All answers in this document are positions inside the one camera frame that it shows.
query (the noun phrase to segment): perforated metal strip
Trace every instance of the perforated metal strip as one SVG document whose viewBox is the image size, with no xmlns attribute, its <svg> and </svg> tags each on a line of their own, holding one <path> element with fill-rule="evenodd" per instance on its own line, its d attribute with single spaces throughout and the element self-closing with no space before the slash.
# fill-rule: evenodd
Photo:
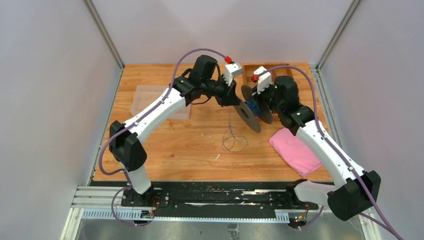
<svg viewBox="0 0 424 240">
<path fill-rule="evenodd" d="M 116 215 L 121 220 L 146 220 L 143 218 L 142 210 L 139 209 L 116 209 Z M 112 211 L 107 208 L 85 208 L 82 219 L 110 219 L 114 220 Z M 156 216 L 154 221 L 175 222 L 219 222 L 219 223 L 289 223 L 287 212 L 276 212 L 275 218 L 220 218 L 220 217 L 170 217 Z"/>
</svg>

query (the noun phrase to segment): wooden tray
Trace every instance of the wooden tray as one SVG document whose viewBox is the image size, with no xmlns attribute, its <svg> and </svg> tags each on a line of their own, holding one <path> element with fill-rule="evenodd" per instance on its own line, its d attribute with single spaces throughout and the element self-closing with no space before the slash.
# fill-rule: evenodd
<svg viewBox="0 0 424 240">
<path fill-rule="evenodd" d="M 264 64 L 245 64 L 243 66 L 243 84 L 248 85 L 250 87 L 256 86 L 256 83 L 252 81 L 253 72 L 258 69 L 260 66 L 263 66 L 266 69 L 270 69 L 280 65 L 289 65 L 284 62 L 272 62 L 272 63 L 264 63 Z M 280 68 L 271 71 L 272 81 L 278 76 L 292 76 L 293 73 L 290 68 Z"/>
</svg>

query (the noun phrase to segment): table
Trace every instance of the table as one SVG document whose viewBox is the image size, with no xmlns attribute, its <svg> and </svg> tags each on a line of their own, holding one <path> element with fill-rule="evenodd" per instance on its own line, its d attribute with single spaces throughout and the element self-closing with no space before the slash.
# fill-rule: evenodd
<svg viewBox="0 0 424 240">
<path fill-rule="evenodd" d="M 302 69 L 312 78 L 308 63 L 289 64 Z M 175 64 L 171 63 L 125 66 L 104 143 L 109 138 L 109 126 L 113 121 L 122 123 L 132 117 L 130 108 L 137 86 L 168 85 L 174 67 Z M 192 63 L 181 64 L 177 76 L 192 67 Z M 220 67 L 223 70 L 224 63 L 220 63 Z M 299 88 L 301 103 L 312 109 L 312 93 L 308 82 L 299 72 L 292 72 Z M 236 93 L 242 97 L 240 88 L 243 76 L 238 76 L 235 80 Z M 196 102 L 205 99 L 206 97 L 202 96 Z M 319 99 L 317 101 L 318 116 L 327 128 Z M 229 125 L 230 112 L 234 134 L 245 136 L 248 140 L 248 146 L 241 152 L 222 150 L 223 134 Z M 283 127 L 278 117 L 274 116 L 274 123 L 260 122 L 260 126 L 262 132 L 254 132 L 241 120 L 232 106 L 220 107 L 214 98 L 206 104 L 192 105 L 189 120 L 166 120 L 143 144 L 147 152 L 147 175 L 152 181 L 293 181 L 301 178 L 268 143 L 269 138 Z M 108 172 L 121 167 L 108 150 L 104 154 L 103 165 Z M 331 181 L 323 166 L 307 178 L 311 181 Z M 97 166 L 93 180 L 124 181 L 125 176 L 123 173 L 104 175 Z"/>
</svg>

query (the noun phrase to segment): white wall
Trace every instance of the white wall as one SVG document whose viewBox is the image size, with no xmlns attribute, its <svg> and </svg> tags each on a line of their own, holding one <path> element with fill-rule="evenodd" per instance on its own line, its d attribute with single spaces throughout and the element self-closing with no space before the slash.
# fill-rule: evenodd
<svg viewBox="0 0 424 240">
<path fill-rule="evenodd" d="M 240 62 L 316 64 L 352 0 L 93 2 L 126 64 L 175 63 L 195 48 Z"/>
<path fill-rule="evenodd" d="M 81 0 L 0 1 L 0 239 L 59 239 L 118 77 Z"/>
<path fill-rule="evenodd" d="M 377 202 L 406 240 L 424 235 L 423 12 L 363 1 L 322 71 L 344 149 L 380 174 Z"/>
</svg>

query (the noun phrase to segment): red connector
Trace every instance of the red connector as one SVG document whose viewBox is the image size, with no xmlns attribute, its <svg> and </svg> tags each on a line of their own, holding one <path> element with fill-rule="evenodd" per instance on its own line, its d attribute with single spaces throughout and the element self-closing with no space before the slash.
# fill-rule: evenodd
<svg viewBox="0 0 424 240">
<path fill-rule="evenodd" d="M 226 57 L 225 57 L 225 62 L 226 62 L 227 64 L 231 64 L 231 63 L 233 62 L 233 60 L 231 59 L 231 57 L 230 57 L 230 56 L 226 56 Z"/>
<path fill-rule="evenodd" d="M 256 83 L 259 80 L 259 77 L 257 74 L 253 74 L 252 76 L 252 82 Z"/>
</svg>

